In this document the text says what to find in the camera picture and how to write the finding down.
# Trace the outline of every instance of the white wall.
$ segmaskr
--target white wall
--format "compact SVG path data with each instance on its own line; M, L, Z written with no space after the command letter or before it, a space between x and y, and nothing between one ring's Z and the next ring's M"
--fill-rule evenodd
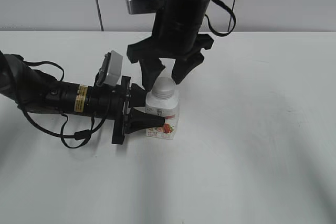
M336 31L336 0L236 0L239 31Z
M0 0L0 30L99 30L95 0Z
M152 29L154 15L128 15L124 0L99 4L105 30ZM95 0L0 0L0 8L0 30L100 30ZM238 31L336 31L336 0L236 0L235 13ZM224 11L211 4L208 14L227 29Z

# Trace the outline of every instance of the black strap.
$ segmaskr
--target black strap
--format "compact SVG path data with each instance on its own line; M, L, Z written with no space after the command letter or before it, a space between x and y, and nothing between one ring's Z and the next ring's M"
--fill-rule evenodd
M228 7L226 4L224 4L223 1L221 0L211 0L212 2L214 2L216 5L218 5L219 7L223 8L225 11L227 11L232 20L234 21L234 24L233 24L233 27L230 31L228 31L227 33L219 33L217 32L211 25L210 23L210 19L209 19L209 16L205 14L205 17L207 18L208 20L208 25L209 25L209 29L210 31L214 34L214 35L217 35L217 36L220 36L220 37L225 37L225 36L228 36L230 33L232 33L232 31L235 29L236 27L236 22L237 22L237 19L236 19L236 15L234 14L234 12L230 9L230 7Z
M38 67L38 66L41 66L41 65L52 65L58 69L60 69L62 71L62 77L59 81L63 81L64 79L64 69L59 65L59 64L56 64L52 61L39 61L39 62L29 62L29 61L24 61L24 64L26 64L27 66L30 66L30 67Z

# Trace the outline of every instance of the bottle label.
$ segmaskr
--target bottle label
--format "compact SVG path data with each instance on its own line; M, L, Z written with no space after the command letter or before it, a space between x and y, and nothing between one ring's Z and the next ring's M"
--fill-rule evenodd
M178 106L172 110L146 107L146 113L164 117L165 123L162 127L146 129L147 136L172 140L177 130Z

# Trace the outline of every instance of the screw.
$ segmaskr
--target screw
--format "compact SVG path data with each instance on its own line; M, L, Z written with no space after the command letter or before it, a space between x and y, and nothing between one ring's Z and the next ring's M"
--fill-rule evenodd
M51 95L57 95L58 94L58 91L56 89L53 89L51 90L50 92Z

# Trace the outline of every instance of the strawberry image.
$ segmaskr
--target strawberry image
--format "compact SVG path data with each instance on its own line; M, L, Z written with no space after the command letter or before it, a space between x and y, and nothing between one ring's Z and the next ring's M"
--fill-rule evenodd
M162 127L156 128L157 131L163 132L165 134L172 133L174 129L167 123L165 123Z

